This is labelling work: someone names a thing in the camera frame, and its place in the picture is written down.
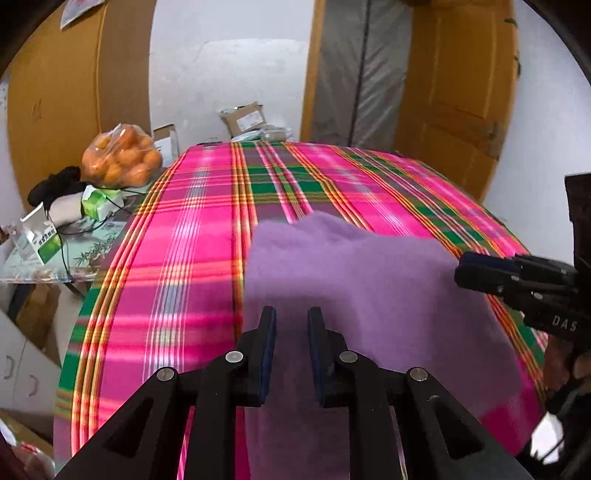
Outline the black sleeve right forearm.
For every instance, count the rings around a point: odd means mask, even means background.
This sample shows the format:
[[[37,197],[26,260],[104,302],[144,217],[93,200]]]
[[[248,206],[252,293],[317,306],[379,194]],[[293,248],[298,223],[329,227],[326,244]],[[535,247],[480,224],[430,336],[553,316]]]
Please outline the black sleeve right forearm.
[[[533,454],[532,440],[515,458],[533,479],[590,478],[590,380],[567,394],[550,393],[545,407],[562,433],[548,452]]]

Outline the person's right hand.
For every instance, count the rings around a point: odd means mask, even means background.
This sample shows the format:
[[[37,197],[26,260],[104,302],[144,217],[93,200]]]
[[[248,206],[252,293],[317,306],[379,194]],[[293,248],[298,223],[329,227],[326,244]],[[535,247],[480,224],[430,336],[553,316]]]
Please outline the person's right hand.
[[[567,367],[567,357],[573,350],[573,345],[562,339],[550,335],[544,354],[543,378],[549,392],[558,392],[567,381],[573,377],[582,380],[581,392],[590,393],[591,355],[590,352],[581,354],[572,369]]]

